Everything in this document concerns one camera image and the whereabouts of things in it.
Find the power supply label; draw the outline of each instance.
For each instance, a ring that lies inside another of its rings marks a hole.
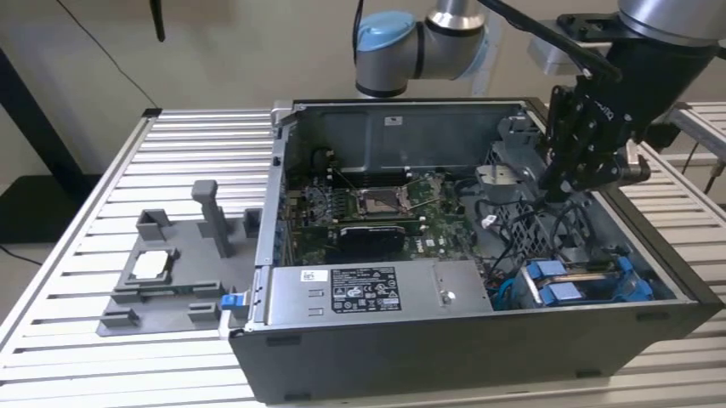
[[[332,311],[336,313],[401,310],[397,269],[351,268],[330,271]]]

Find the motherboard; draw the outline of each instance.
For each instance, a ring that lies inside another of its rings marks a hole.
[[[435,171],[409,171],[382,180],[340,172],[311,178],[300,190],[288,191],[294,264],[477,259],[477,234],[455,183]]]

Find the black pole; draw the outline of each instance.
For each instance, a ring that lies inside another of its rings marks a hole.
[[[58,136],[56,129],[50,124],[42,107],[38,105],[1,48],[0,104],[3,104],[12,121],[46,163],[60,188],[75,202],[83,203],[92,185],[80,171],[79,164],[74,160],[71,152]]]

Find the barcode sticker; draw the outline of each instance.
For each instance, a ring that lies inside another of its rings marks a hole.
[[[328,270],[327,269],[303,269],[299,271],[300,282],[327,282]]]

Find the robotic arm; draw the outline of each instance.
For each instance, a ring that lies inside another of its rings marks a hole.
[[[567,53],[582,72],[575,88],[553,89],[541,146],[549,156],[541,178],[547,200],[563,201],[574,190],[647,179],[647,163],[639,156],[633,159],[626,145],[643,141],[651,123],[711,60],[725,58],[718,41],[726,38],[726,0],[619,0],[618,13],[562,15],[557,25],[563,34],[501,0],[479,3]],[[486,53],[486,33],[475,5],[470,0],[441,0],[425,23],[410,18],[398,21],[399,38],[390,35],[397,25],[391,20],[364,22],[359,31],[364,46],[356,53],[363,94],[397,96],[409,79],[457,79],[477,68]],[[382,38],[393,39],[383,47]],[[607,55],[578,43],[609,43]]]

